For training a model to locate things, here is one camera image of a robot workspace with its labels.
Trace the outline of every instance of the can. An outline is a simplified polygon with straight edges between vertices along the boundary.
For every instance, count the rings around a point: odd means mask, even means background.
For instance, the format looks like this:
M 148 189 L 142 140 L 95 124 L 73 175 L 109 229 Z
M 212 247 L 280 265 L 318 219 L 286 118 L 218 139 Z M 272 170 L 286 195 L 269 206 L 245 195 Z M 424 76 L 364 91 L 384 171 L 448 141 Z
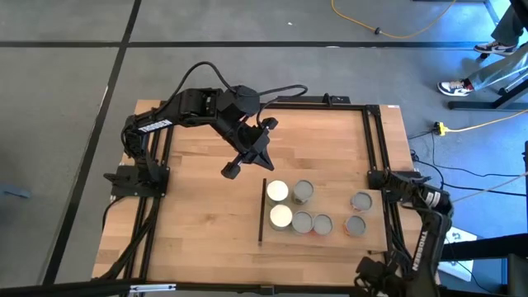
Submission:
M 296 233 L 307 234 L 314 228 L 314 218 L 306 211 L 297 211 L 291 220 L 291 227 Z
M 318 214 L 313 218 L 313 231 L 319 235 L 329 235 L 333 229 L 333 222 L 329 216 Z
M 266 196 L 271 206 L 277 205 L 288 197 L 288 186 L 283 181 L 272 181 L 267 185 Z
M 308 202 L 314 194 L 314 186 L 306 180 L 297 181 L 291 193 L 291 200 L 298 205 Z
M 344 227 L 345 233 L 351 237 L 361 236 L 365 234 L 366 231 L 365 221 L 357 215 L 348 218 L 344 223 Z
M 291 223 L 292 217 L 290 207 L 275 205 L 270 211 L 270 225 L 277 231 L 286 230 Z
M 350 204 L 355 210 L 367 211 L 372 207 L 372 197 L 368 193 L 359 191 L 350 199 Z

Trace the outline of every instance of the shoe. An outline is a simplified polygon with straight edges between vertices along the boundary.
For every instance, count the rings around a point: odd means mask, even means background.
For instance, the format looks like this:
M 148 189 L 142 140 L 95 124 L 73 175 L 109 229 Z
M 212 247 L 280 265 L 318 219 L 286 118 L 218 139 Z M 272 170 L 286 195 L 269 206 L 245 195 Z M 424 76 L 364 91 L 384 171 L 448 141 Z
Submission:
M 468 85 L 463 79 L 454 82 L 439 82 L 436 86 L 442 94 L 447 96 L 465 97 L 473 91 L 471 84 Z
M 474 50 L 483 54 L 513 54 L 517 45 L 503 45 L 498 41 L 492 41 L 483 45 L 475 45 Z

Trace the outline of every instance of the yellow plug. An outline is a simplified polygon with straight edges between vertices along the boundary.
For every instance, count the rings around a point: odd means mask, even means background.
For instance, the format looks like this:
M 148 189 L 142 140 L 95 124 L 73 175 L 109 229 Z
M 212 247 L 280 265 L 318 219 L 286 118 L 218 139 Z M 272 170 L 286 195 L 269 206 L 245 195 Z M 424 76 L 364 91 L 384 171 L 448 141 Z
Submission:
M 445 127 L 444 126 L 444 123 L 442 122 L 436 122 L 435 123 L 435 128 L 433 129 L 433 131 L 440 135 L 440 136 L 446 136 L 446 132 L 449 130 L 449 128 Z

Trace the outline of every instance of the gray floor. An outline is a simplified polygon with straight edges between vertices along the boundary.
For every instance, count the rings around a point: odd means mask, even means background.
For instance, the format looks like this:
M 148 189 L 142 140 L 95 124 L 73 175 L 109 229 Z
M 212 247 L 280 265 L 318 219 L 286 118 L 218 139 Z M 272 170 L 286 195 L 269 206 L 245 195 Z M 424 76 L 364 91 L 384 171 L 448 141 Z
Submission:
M 132 2 L 0 1 L 0 40 L 120 40 Z M 387 31 L 390 28 L 391 33 L 408 33 L 427 24 L 447 5 L 375 2 L 383 4 L 383 9 L 345 0 L 337 0 L 337 6 L 348 15 Z M 34 21 L 30 25 L 24 19 Z M 492 30 L 483 4 L 461 3 L 415 41 L 489 40 Z M 132 39 L 385 40 L 333 15 L 329 1 L 322 0 L 145 1 Z M 0 49 L 0 181 L 33 192 L 30 200 L 0 199 L 0 287 L 39 281 L 115 56 L 115 49 Z M 120 160 L 118 135 L 125 117 L 138 99 L 166 99 L 192 64 L 209 60 L 230 83 L 257 90 L 303 83 L 310 95 L 329 92 L 358 103 L 398 104 L 412 135 L 437 120 L 458 128 L 505 115 L 449 111 L 450 98 L 436 90 L 439 81 L 463 78 L 499 59 L 492 56 L 482 64 L 477 57 L 472 51 L 452 49 L 129 49 L 58 281 L 87 280 L 91 275 L 110 191 L 102 174 L 114 172 Z M 189 77 L 186 87 L 221 86 L 204 68 Z M 494 100 L 499 87 L 468 99 Z M 481 173 L 520 173 L 526 135 L 525 116 L 449 134 L 436 139 L 436 162 Z M 431 161 L 430 137 L 415 139 L 411 146 L 422 160 Z M 438 181 L 429 168 L 419 168 L 435 177 L 432 182 Z M 444 171 L 444 175 L 447 182 L 476 187 L 503 180 L 472 178 L 461 172 Z M 504 188 L 524 190 L 522 181 Z M 468 192 L 451 194 L 457 198 Z M 489 194 L 474 197 L 456 205 L 454 225 L 486 238 L 525 232 L 526 201 Z

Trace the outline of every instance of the wooden table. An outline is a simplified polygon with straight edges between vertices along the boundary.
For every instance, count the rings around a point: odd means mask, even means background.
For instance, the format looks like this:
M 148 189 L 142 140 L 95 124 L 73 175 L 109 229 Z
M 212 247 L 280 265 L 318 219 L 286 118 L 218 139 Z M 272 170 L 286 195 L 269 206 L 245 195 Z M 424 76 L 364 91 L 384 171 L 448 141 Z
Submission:
M 159 106 L 139 101 L 136 113 Z M 391 168 L 413 169 L 398 106 L 381 106 Z M 369 160 L 360 112 L 266 110 L 279 125 L 270 132 L 269 154 L 276 170 L 243 165 L 234 181 L 220 175 L 235 152 L 209 126 L 176 127 L 168 160 L 171 176 L 162 200 L 149 281 L 221 284 L 353 285 L 359 260 L 378 239 L 362 238 L 354 248 L 288 243 L 258 244 L 262 179 L 293 186 L 311 181 L 316 191 L 368 189 Z M 374 143 L 381 160 L 379 144 Z M 158 146 L 161 155 L 163 142 Z M 121 161 L 131 163 L 126 156 Z M 138 198 L 123 199 L 107 216 L 93 276 L 106 272 L 129 243 Z M 400 209 L 405 243 L 413 253 L 422 226 L 416 212 Z M 384 231 L 383 220 L 368 228 Z M 140 262 L 142 247 L 137 253 Z M 381 261 L 381 255 L 372 255 Z M 139 274 L 135 265 L 133 276 Z

